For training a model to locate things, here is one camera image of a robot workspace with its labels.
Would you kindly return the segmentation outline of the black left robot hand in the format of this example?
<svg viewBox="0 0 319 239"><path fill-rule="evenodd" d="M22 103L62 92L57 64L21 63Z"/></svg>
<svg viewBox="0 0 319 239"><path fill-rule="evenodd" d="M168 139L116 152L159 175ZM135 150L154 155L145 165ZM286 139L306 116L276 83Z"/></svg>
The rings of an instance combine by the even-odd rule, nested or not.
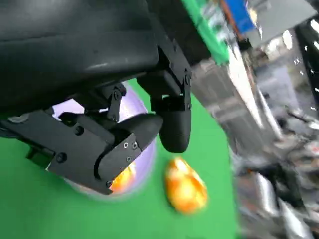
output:
<svg viewBox="0 0 319 239"><path fill-rule="evenodd" d="M157 136L172 153L189 146L187 32L197 30L177 0L1 1L1 136L110 195Z"/></svg>

